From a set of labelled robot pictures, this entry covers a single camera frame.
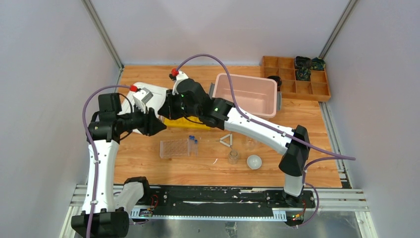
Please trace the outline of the yellow test tube rack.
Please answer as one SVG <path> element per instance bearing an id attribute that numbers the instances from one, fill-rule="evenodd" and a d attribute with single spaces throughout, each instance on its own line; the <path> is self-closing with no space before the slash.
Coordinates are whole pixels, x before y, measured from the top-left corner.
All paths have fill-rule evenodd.
<path id="1" fill-rule="evenodd" d="M 202 124 L 197 117 L 179 118 L 176 120 L 164 119 L 163 123 L 168 127 L 210 130 L 210 127 Z"/>

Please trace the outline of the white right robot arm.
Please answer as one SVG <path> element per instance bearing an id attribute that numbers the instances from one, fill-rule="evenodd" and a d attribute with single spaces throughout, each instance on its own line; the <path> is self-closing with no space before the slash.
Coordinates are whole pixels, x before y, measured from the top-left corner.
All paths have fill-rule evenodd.
<path id="1" fill-rule="evenodd" d="M 167 119 L 197 117 L 208 127 L 236 132 L 261 142 L 282 158 L 279 169 L 285 174 L 283 200 L 295 207 L 303 200 L 304 167 L 309 157 L 309 135 L 305 127 L 284 127 L 254 116 L 233 102 L 212 98 L 200 83 L 186 79 L 173 89 L 163 91 L 165 97 L 158 114 Z"/>

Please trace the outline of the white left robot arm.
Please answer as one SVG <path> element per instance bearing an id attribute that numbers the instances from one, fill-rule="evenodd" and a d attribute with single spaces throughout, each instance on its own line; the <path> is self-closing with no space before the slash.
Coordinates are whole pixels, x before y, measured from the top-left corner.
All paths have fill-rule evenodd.
<path id="1" fill-rule="evenodd" d="M 152 136 L 166 129 L 158 115 L 164 100 L 137 92 L 126 101 L 129 111 L 123 114 L 119 93 L 99 95 L 98 111 L 83 123 L 89 143 L 88 187 L 81 214 L 71 218 L 72 229 L 83 238 L 126 237 L 129 213 L 136 203 L 145 205 L 152 198 L 145 177 L 127 179 L 121 193 L 114 197 L 115 160 L 123 133 L 138 130 Z"/>

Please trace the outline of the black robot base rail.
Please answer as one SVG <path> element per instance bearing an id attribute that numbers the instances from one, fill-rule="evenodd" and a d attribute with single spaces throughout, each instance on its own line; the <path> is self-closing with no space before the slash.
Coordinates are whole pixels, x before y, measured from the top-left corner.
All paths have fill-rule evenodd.
<path id="1" fill-rule="evenodd" d="M 152 186 L 150 195 L 129 213 L 134 222 L 152 220 L 267 221 L 299 226 L 318 207 L 303 190 L 297 197 L 282 188 L 228 186 Z"/>

